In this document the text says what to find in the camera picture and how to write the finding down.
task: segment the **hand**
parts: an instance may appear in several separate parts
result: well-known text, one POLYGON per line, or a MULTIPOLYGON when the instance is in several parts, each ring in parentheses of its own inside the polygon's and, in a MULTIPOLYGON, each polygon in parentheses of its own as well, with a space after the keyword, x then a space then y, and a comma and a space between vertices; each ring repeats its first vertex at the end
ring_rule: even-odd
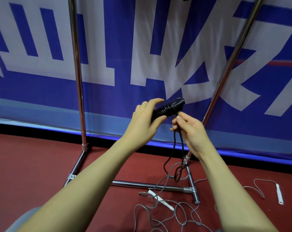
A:
POLYGON ((200 158, 209 146, 213 146, 201 121, 186 113, 179 112, 178 116, 172 120, 172 128, 170 130, 177 131, 177 124, 189 150, 197 158, 200 158))
POLYGON ((163 101, 164 99, 156 98, 149 102, 145 101, 142 105, 137 105, 132 120, 121 138, 126 140, 133 151, 147 144, 156 134, 160 124, 166 119, 166 116, 160 116, 151 123, 152 112, 156 104, 163 101))

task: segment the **forearm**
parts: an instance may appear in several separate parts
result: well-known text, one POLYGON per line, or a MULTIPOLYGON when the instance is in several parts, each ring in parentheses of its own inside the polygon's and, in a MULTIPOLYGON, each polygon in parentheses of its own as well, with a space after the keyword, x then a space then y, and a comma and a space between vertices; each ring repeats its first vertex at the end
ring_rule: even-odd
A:
POLYGON ((134 150, 118 140, 53 196, 18 231, 85 231, 122 165, 134 150))
POLYGON ((205 152, 207 153, 201 154, 200 161, 212 188, 223 230, 277 231, 212 144, 208 145, 205 152))

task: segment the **person's left hand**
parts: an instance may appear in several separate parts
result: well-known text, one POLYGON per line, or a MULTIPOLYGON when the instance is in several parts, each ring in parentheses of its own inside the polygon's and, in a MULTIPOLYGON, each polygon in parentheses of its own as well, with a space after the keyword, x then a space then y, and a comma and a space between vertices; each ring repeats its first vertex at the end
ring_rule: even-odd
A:
POLYGON ((132 147, 132 151, 147 144, 156 134, 159 125, 166 119, 166 116, 160 116, 151 123, 152 112, 156 104, 163 101, 164 99, 155 98, 149 102, 143 102, 142 105, 137 105, 132 120, 121 138, 132 147))

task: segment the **person's right arm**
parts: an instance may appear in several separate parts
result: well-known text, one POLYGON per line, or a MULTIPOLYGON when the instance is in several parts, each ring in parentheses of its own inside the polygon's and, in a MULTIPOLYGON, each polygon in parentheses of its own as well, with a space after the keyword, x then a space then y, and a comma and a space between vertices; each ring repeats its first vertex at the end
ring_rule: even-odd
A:
POLYGON ((173 120, 172 131, 177 129, 177 124, 190 151, 203 165, 223 231, 278 231, 231 173, 209 140, 203 124, 183 112, 173 120))

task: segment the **black jump rope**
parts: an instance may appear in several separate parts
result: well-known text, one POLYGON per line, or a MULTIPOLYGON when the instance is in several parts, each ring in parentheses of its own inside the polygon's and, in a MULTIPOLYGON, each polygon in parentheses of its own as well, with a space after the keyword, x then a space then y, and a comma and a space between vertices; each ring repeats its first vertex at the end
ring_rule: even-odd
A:
MULTIPOLYGON (((168 103, 167 105, 154 110, 152 113, 151 122, 153 122, 156 118, 158 118, 160 116, 167 116, 168 117, 168 116, 177 115, 178 112, 183 109, 183 105, 185 105, 185 100, 183 98, 176 98, 171 103, 168 103)), ((175 182, 179 182, 179 180, 182 176, 183 169, 185 169, 188 166, 188 164, 184 164, 185 151, 184 151, 183 137, 182 137, 182 134, 180 132, 180 127, 178 126, 177 129, 179 132, 180 140, 182 142, 182 150, 183 151, 182 151, 182 164, 175 169, 174 177, 172 177, 172 178, 174 178, 175 182)), ((165 169, 165 166, 169 162, 169 160, 172 158, 173 152, 175 150, 175 146, 176 146, 176 130, 174 130, 174 146, 173 146, 172 153, 163 165, 163 168, 164 168, 164 171, 166 172, 166 174, 169 174, 169 173, 165 169)))

